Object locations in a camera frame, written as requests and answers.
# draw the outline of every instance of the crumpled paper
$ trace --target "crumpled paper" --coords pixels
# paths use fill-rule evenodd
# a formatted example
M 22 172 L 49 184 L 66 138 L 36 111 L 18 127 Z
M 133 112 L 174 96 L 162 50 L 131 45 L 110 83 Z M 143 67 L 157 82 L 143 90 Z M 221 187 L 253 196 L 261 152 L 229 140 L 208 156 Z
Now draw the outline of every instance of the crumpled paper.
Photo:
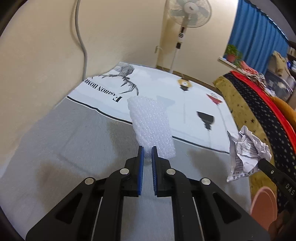
M 227 132 L 230 141 L 229 153 L 231 171 L 227 182 L 248 177 L 258 171 L 258 161 L 265 158 L 270 161 L 271 154 L 268 145 L 261 142 L 246 126 L 237 135 Z

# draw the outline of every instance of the fan hub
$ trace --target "fan hub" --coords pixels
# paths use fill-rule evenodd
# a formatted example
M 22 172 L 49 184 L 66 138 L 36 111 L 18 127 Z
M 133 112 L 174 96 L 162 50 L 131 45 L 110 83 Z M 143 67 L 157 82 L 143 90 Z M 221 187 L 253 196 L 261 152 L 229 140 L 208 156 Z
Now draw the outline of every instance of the fan hub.
M 184 5 L 184 11 L 187 14 L 196 14 L 198 11 L 198 6 L 194 2 L 187 2 Z

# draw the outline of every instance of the electric fan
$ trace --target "electric fan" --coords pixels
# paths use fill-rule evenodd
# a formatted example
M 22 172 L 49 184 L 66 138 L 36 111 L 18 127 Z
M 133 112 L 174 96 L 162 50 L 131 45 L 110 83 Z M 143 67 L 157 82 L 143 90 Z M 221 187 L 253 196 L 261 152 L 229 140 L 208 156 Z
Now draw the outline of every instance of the electric fan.
M 168 0 L 166 7 L 169 16 L 176 23 L 181 25 L 174 58 L 170 67 L 170 73 L 172 73 L 174 62 L 184 40 L 186 29 L 205 25 L 211 17 L 212 8 L 208 0 Z

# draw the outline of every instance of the triangular cutout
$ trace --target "triangular cutout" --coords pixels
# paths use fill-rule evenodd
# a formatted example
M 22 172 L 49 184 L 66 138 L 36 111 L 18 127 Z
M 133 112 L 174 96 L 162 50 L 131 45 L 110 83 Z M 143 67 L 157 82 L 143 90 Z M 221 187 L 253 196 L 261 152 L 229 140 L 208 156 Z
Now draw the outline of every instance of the triangular cutout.
M 67 203 L 56 215 L 56 219 L 70 224 L 75 215 L 82 193 L 78 193 L 70 202 Z
M 214 193 L 213 197 L 218 206 L 223 222 L 229 224 L 241 218 L 241 214 L 234 209 L 223 197 L 218 193 Z

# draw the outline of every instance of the beige wall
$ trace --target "beige wall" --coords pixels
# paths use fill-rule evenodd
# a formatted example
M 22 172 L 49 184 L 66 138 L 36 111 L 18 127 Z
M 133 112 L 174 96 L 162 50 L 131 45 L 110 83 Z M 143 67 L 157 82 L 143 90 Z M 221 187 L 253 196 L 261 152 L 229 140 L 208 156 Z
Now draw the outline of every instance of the beige wall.
M 22 135 L 81 80 L 75 0 L 29 0 L 0 38 L 0 176 Z M 118 61 L 155 66 L 165 0 L 81 1 L 87 76 Z
M 176 59 L 175 71 L 212 84 L 232 70 L 217 61 L 226 49 L 234 23 L 238 0 L 209 0 L 211 19 L 202 27 L 188 28 Z M 165 15 L 157 64 L 170 68 L 180 25 Z

